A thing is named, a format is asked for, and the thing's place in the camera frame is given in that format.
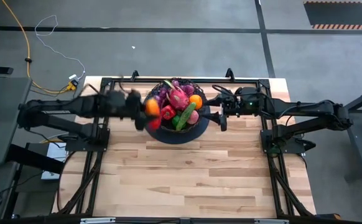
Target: wooden tabletop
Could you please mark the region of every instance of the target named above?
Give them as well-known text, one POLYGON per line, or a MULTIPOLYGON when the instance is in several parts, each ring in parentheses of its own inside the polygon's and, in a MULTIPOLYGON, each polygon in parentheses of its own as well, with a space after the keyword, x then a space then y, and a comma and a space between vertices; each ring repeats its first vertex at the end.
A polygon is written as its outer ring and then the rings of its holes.
MULTIPOLYGON (((85 83, 99 89, 101 78, 86 77, 85 83)), ((272 97, 290 101, 285 79, 269 80, 272 97)), ((199 85, 208 99, 216 96, 211 85, 199 85)), ((153 86, 153 83, 124 84, 125 88, 140 91, 142 97, 153 86)), ((222 86, 235 91, 241 85, 222 86)), ((85 94, 93 94, 93 90, 87 88, 85 94)), ((79 117, 76 121, 91 122, 79 117)), ((231 117, 225 132, 210 122, 199 138, 179 145, 156 141, 146 131, 136 131, 134 123, 126 119, 111 118, 109 128, 111 137, 101 166, 94 216, 276 217, 268 161, 259 140, 259 117, 231 117)), ((85 157, 85 152, 75 153, 64 169, 60 181, 62 206, 80 185, 85 157)), ((286 154, 285 164, 291 189, 307 209, 315 213, 303 160, 286 154)), ((286 212, 282 190, 280 195, 286 212)))

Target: yellow and black striped tape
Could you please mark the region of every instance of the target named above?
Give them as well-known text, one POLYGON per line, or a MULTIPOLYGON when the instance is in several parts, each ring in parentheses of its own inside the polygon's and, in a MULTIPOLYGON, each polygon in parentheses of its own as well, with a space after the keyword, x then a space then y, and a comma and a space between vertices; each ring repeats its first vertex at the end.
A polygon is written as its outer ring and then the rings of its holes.
POLYGON ((348 25, 348 24, 315 24, 312 25, 313 29, 344 29, 344 30, 362 30, 362 25, 348 25))
POLYGON ((307 3, 340 3, 340 4, 355 3, 355 4, 358 4, 358 3, 362 3, 362 2, 361 1, 346 1, 346 2, 343 2, 343 1, 304 1, 304 4, 307 4, 307 3))

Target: black desk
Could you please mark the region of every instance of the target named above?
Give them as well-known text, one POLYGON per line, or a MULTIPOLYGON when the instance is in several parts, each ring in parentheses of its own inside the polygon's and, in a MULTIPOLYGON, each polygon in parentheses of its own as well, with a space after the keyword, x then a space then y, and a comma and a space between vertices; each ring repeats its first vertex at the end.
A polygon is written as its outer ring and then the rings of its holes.
POLYGON ((0 78, 0 164, 14 161, 60 173, 62 162, 11 144, 17 128, 18 106, 25 102, 30 84, 28 78, 0 78))

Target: concrete floor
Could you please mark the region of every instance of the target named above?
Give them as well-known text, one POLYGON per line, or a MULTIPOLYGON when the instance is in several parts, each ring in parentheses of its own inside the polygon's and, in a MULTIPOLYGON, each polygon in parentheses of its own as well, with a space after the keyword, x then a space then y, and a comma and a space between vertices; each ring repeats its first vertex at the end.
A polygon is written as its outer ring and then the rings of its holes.
MULTIPOLYGON (((267 29, 310 29, 302 0, 261 0, 261 4, 267 29)), ((56 14, 60 26, 70 27, 259 28, 254 0, 23 0, 9 5, 25 26, 56 14)), ((0 26, 16 26, 1 1, 0 26)), ((60 89, 67 77, 81 73, 77 62, 45 48, 33 32, 28 36, 34 60, 31 75, 37 83, 60 89)), ((348 103, 362 93, 362 35, 271 34, 268 39, 275 75, 287 79, 292 100, 348 103)), ((79 58, 87 75, 130 75, 138 70, 141 75, 221 77, 231 67, 237 77, 268 77, 260 34, 55 32, 44 40, 79 58)), ((13 67, 13 77, 24 77, 25 57, 22 34, 0 31, 0 66, 13 67)), ((29 99, 36 98, 50 99, 31 92, 29 99)), ((60 133, 37 130, 46 136, 60 133)), ((362 181, 344 180, 359 169, 346 132, 318 131, 306 139, 317 143, 307 153, 317 213, 362 221, 362 181)), ((41 140, 22 130, 14 137, 21 146, 41 140)), ((23 216, 48 214, 52 192, 47 192, 22 196, 17 211, 23 216), (36 203, 37 198, 46 199, 36 203)))

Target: orange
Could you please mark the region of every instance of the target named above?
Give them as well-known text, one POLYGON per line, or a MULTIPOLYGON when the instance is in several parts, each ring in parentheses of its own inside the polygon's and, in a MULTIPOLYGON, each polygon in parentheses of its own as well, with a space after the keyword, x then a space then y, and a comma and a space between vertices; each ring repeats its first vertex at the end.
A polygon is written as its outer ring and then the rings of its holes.
POLYGON ((155 99, 147 100, 145 106, 145 112, 148 115, 160 115, 160 108, 155 99))
POLYGON ((190 103, 196 103, 196 107, 195 107, 196 110, 199 110, 203 105, 202 98, 199 95, 190 96, 189 97, 189 102, 190 103))

